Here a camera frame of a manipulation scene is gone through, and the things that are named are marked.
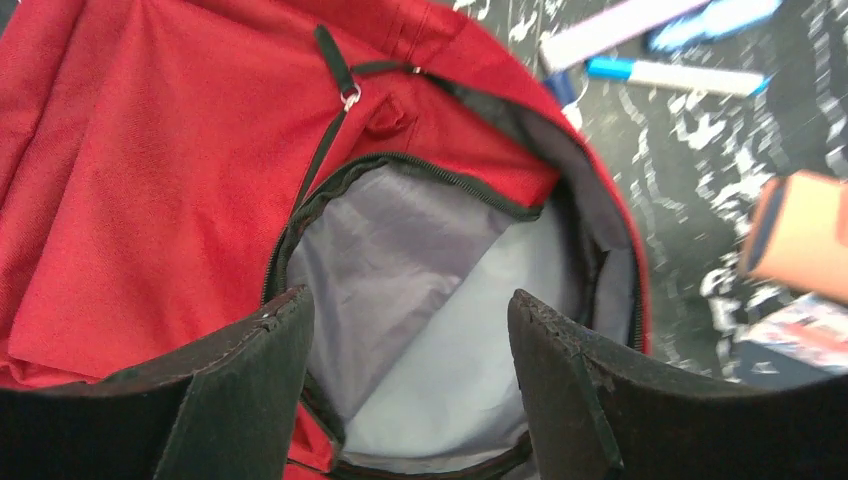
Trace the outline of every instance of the marble tabletop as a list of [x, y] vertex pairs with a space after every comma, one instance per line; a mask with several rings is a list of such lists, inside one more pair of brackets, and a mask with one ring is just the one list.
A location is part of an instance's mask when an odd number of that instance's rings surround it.
[[[615, 0], [453, 0], [534, 73], [539, 40]], [[655, 355], [734, 379], [732, 344], [793, 297], [735, 272], [760, 187], [809, 169], [848, 176], [848, 0], [785, 0], [766, 25], [664, 58], [772, 75], [732, 99], [588, 81], [574, 69], [583, 132], [609, 165], [650, 257]], [[610, 52], [651, 58], [639, 40]]]

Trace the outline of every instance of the black marble surface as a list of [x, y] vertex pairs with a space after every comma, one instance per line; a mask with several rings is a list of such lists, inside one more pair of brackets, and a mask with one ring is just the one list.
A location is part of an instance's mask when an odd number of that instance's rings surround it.
[[[480, 21], [537, 74], [540, 39], [615, 3], [441, 1]], [[16, 4], [0, 0], [0, 27]], [[732, 379], [733, 338], [792, 298], [779, 286], [737, 278], [736, 251], [770, 176], [802, 168], [848, 176], [846, 27], [848, 0], [785, 0], [767, 25], [667, 59], [773, 75], [753, 99], [589, 82], [579, 68], [572, 72], [583, 131], [644, 236], [659, 358]], [[611, 53], [646, 56], [639, 40]]]

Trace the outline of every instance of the red fabric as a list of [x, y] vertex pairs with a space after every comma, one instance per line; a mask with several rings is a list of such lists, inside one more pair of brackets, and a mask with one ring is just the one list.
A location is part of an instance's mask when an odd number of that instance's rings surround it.
[[[494, 39], [424, 0], [23, 2], [0, 40], [0, 386], [93, 381], [257, 308], [293, 197], [341, 109], [312, 37], [319, 23], [351, 64], [409, 62], [537, 110], [588, 149]], [[387, 150], [524, 205], [556, 182], [426, 79], [359, 82], [315, 185]], [[303, 409], [292, 456], [320, 471], [332, 456]]]

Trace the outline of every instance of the red backpack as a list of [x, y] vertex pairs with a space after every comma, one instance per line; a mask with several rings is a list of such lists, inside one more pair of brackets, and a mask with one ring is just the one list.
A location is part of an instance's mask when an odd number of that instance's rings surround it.
[[6, 389], [95, 383], [306, 285], [287, 479], [522, 478], [512, 292], [650, 350], [615, 184], [460, 13], [23, 2], [0, 65]]

